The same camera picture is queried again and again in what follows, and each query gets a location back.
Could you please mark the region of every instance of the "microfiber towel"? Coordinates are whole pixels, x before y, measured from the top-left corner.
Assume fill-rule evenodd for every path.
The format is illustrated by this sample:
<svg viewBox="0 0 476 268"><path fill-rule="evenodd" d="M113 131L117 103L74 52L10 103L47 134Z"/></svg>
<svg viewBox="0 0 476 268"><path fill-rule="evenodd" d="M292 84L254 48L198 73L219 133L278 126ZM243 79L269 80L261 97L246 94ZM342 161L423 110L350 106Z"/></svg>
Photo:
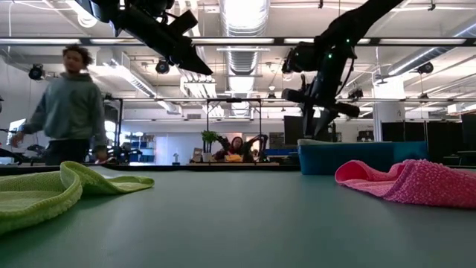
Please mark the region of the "microfiber towel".
<svg viewBox="0 0 476 268"><path fill-rule="evenodd" d="M93 170L63 162L60 171L0 177L0 235L50 220L83 194L128 194L151 188L153 179L121 176L104 179Z"/></svg>
<svg viewBox="0 0 476 268"><path fill-rule="evenodd" d="M426 160L406 160L388 173L351 161L336 171L335 180L388 201L476 208L476 173Z"/></svg>

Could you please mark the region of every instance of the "pink cloth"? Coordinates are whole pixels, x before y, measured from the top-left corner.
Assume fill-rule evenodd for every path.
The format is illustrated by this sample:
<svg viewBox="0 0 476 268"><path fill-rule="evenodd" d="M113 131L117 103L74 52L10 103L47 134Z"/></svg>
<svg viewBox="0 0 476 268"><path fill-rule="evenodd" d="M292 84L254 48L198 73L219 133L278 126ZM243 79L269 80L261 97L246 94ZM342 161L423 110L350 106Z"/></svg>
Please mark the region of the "pink cloth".
<svg viewBox="0 0 476 268"><path fill-rule="evenodd" d="M388 201L476 208L476 173L426 160L406 160L388 173L351 161L336 171L335 181Z"/></svg>

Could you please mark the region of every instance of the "desk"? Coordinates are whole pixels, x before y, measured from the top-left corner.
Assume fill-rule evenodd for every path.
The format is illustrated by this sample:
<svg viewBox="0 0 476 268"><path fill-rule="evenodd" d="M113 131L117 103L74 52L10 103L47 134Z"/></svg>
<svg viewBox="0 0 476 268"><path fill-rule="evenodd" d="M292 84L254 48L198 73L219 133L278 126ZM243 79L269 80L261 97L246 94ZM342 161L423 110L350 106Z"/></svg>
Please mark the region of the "desk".
<svg viewBox="0 0 476 268"><path fill-rule="evenodd" d="M456 153L460 157L460 165L465 161L465 165L475 165L474 159L476 159L476 151L459 151Z"/></svg>
<svg viewBox="0 0 476 268"><path fill-rule="evenodd" d="M83 198L0 237L0 267L476 267L475 211L385 202L299 172L133 174L155 187Z"/></svg>

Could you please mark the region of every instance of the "ventilation duct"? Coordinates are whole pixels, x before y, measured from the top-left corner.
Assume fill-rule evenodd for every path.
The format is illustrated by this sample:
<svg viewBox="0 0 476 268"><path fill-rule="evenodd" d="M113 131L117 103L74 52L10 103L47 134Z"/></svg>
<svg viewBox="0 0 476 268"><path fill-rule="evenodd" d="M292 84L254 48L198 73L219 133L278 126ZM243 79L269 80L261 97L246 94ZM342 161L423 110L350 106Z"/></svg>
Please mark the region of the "ventilation duct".
<svg viewBox="0 0 476 268"><path fill-rule="evenodd" d="M266 31L270 0L220 0L222 32L229 37L262 36ZM232 92L251 93L259 52L227 51L228 85ZM249 116L242 103L231 105L231 115Z"/></svg>
<svg viewBox="0 0 476 268"><path fill-rule="evenodd" d="M134 86L139 92L142 92L148 98L163 98L155 88L150 85L139 73L131 69L131 62L129 57L122 53L119 57L115 57L112 50L109 48L101 48L95 57L95 66L91 69L100 74L110 74L122 77L124 80ZM158 101L158 105L166 109L167 113L173 115L181 114L181 107L174 105L171 102Z"/></svg>
<svg viewBox="0 0 476 268"><path fill-rule="evenodd" d="M455 38L474 38L476 37L476 18L471 19L465 24L460 25L453 31L452 37ZM454 49L456 47L439 47L439 48L423 48L406 57L405 59L394 63L388 69L390 76L398 76L408 71L412 71L415 68L422 66L423 64L433 60L444 53Z"/></svg>

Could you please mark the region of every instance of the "ceiling light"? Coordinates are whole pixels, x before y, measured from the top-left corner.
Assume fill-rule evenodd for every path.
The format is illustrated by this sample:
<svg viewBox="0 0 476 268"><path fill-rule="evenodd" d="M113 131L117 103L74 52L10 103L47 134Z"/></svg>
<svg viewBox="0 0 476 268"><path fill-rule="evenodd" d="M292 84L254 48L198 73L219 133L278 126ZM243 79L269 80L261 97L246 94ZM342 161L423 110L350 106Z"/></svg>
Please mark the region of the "ceiling light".
<svg viewBox="0 0 476 268"><path fill-rule="evenodd" d="M96 45L142 45L143 43L135 38L94 38L90 40Z"/></svg>
<svg viewBox="0 0 476 268"><path fill-rule="evenodd" d="M123 101L127 102L153 102L155 101L152 98L124 98Z"/></svg>
<svg viewBox="0 0 476 268"><path fill-rule="evenodd" d="M380 40L381 45L407 45L407 44L425 44L425 45L461 45L466 39L425 39L425 38L411 38L411 39L391 39L384 38Z"/></svg>
<svg viewBox="0 0 476 268"><path fill-rule="evenodd" d="M159 98L159 101L175 101L175 102L205 102L206 98Z"/></svg>
<svg viewBox="0 0 476 268"><path fill-rule="evenodd" d="M70 38L0 38L0 45L72 45L79 39Z"/></svg>
<svg viewBox="0 0 476 268"><path fill-rule="evenodd" d="M264 102L276 102L276 101L287 101L285 99L271 98L271 99L261 99Z"/></svg>
<svg viewBox="0 0 476 268"><path fill-rule="evenodd" d="M274 38L246 38L246 37L234 37L234 38L206 38L196 37L192 38L194 45L218 45L218 44L272 44Z"/></svg>
<svg viewBox="0 0 476 268"><path fill-rule="evenodd" d="M314 42L313 38L285 38L284 43L290 45L297 45L299 42ZM358 44L368 44L370 39L363 38L358 41Z"/></svg>
<svg viewBox="0 0 476 268"><path fill-rule="evenodd" d="M123 121L129 121L129 122L148 122L148 121L153 121L152 119L123 119Z"/></svg>
<svg viewBox="0 0 476 268"><path fill-rule="evenodd" d="M218 52L263 52L270 51L269 48L217 48Z"/></svg>

